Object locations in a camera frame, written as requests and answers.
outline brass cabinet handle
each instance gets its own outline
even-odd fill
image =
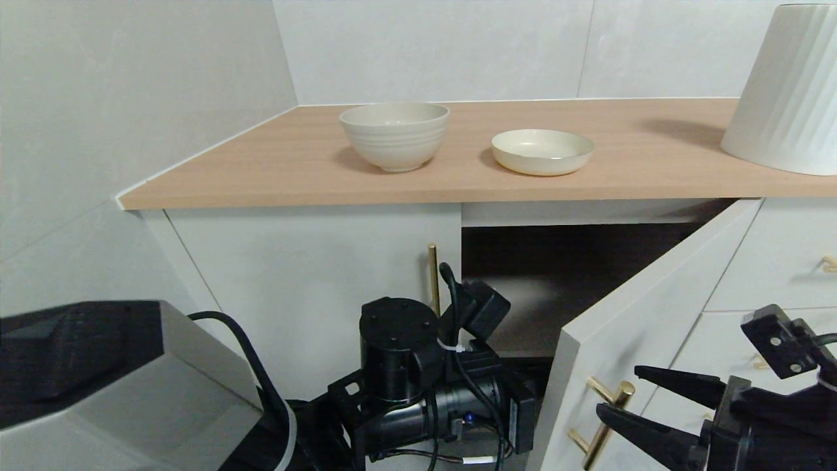
[[[440,317],[442,306],[439,302],[439,258],[436,255],[436,244],[429,244],[427,252],[430,263],[430,289],[433,295],[433,310],[436,312],[436,317]]]
[[[823,272],[837,273],[837,257],[824,256],[823,257]]]
[[[634,385],[630,384],[628,381],[622,381],[619,383],[619,388],[616,390],[616,394],[611,392],[596,378],[588,379],[587,387],[596,391],[596,393],[608,404],[619,409],[624,409],[628,405],[628,401],[630,401],[631,396],[633,396],[636,392]],[[579,435],[575,429],[571,429],[568,435],[584,452],[584,460],[582,461],[581,466],[584,471],[589,471],[589,469],[596,463],[596,458],[598,458],[598,455],[602,452],[604,445],[610,437],[610,427],[604,424],[599,424],[598,430],[593,436],[593,441],[590,443],[587,443],[586,440],[581,438],[581,435]]]
[[[770,365],[768,365],[768,362],[764,360],[763,356],[755,354],[753,358],[756,361],[752,364],[752,367],[756,370],[767,370],[768,368],[770,368]]]

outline white lampshade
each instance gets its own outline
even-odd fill
[[[721,148],[766,167],[837,175],[837,4],[776,8]]]

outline bowl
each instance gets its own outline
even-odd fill
[[[427,163],[442,145],[450,110],[433,103],[391,102],[357,106],[340,115],[352,147],[387,172]]]
[[[551,177],[575,172],[593,153],[593,141],[564,131],[516,129],[491,139],[494,159],[505,168],[527,175]]]

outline zip tie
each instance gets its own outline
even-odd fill
[[[495,456],[472,456],[462,458],[462,464],[488,464],[497,461]]]
[[[454,346],[454,347],[451,347],[450,345],[445,345],[445,344],[443,344],[443,343],[442,343],[442,339],[440,339],[439,337],[436,337],[436,341],[437,341],[437,342],[439,342],[439,346],[440,346],[440,347],[442,347],[443,349],[448,350],[449,352],[462,353],[462,352],[466,352],[466,351],[468,351],[468,350],[467,350],[464,346],[462,346],[462,345],[456,345],[456,346]]]

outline wall tile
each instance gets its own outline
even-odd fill
[[[269,0],[9,0],[0,28],[0,260],[295,106]]]
[[[274,0],[303,105],[574,97],[592,0]]]
[[[139,215],[108,202],[3,262],[0,316],[93,299],[196,308]]]
[[[597,0],[580,95],[740,96],[781,3]]]

